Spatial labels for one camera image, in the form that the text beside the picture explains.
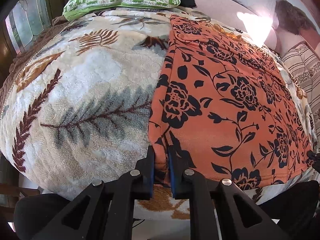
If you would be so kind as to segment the orange black floral garment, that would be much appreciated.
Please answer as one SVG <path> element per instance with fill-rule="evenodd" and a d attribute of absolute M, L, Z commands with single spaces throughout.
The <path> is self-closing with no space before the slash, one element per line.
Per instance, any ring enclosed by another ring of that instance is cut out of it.
<path fill-rule="evenodd" d="M 148 128 L 156 178 L 170 184 L 169 147 L 242 190 L 305 172 L 312 142 L 274 59 L 218 25 L 178 15 L 170 24 Z"/>

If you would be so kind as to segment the leaf pattern fleece blanket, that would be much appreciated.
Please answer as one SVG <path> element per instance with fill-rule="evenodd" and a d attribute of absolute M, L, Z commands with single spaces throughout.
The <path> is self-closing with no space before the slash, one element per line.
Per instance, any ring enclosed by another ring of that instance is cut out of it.
<path fill-rule="evenodd" d="M 1 153 L 30 181 L 73 200 L 91 181 L 118 179 L 146 156 L 153 95 L 169 48 L 172 15 L 211 23 L 272 57 L 295 102 L 312 150 L 317 148 L 306 94 L 267 47 L 196 11 L 114 9 L 56 25 L 17 62 L 1 88 Z M 243 190 L 262 204 L 296 184 L 318 180 L 309 167 L 282 184 Z M 135 218 L 187 219 L 156 178 L 152 200 Z"/>

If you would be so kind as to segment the striped floral pillow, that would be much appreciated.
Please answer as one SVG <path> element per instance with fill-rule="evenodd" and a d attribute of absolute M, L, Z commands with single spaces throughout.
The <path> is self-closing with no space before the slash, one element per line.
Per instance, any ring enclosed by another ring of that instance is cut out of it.
<path fill-rule="evenodd" d="M 319 57 L 305 43 L 291 48 L 282 61 L 306 92 L 314 116 L 319 115 Z"/>

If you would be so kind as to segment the brown fuzzy cushion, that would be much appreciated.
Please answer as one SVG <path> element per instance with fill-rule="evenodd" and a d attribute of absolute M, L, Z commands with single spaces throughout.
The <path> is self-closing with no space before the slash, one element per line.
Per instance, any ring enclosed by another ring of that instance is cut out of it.
<path fill-rule="evenodd" d="M 308 30 L 312 28 L 316 30 L 315 25 L 306 14 L 288 1 L 277 1 L 275 13 L 279 21 L 279 27 L 295 35 L 299 35 L 302 29 Z"/>

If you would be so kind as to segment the pink bolster cushion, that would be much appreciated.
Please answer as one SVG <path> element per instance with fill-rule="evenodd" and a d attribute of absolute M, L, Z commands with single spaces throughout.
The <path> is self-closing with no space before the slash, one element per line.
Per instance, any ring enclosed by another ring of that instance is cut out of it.
<path fill-rule="evenodd" d="M 262 41 L 275 49 L 277 44 L 276 33 L 271 27 L 269 16 L 259 16 L 233 0 L 195 0 L 196 11 L 202 12 L 224 25 L 245 31 L 253 41 Z"/>

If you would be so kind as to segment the wooden stained glass door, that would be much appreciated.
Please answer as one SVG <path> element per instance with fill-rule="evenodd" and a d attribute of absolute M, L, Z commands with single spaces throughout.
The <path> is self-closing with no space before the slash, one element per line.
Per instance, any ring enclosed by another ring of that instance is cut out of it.
<path fill-rule="evenodd" d="M 1 18 L 1 82 L 13 59 L 25 52 L 62 14 L 67 0 L 17 0 Z"/>

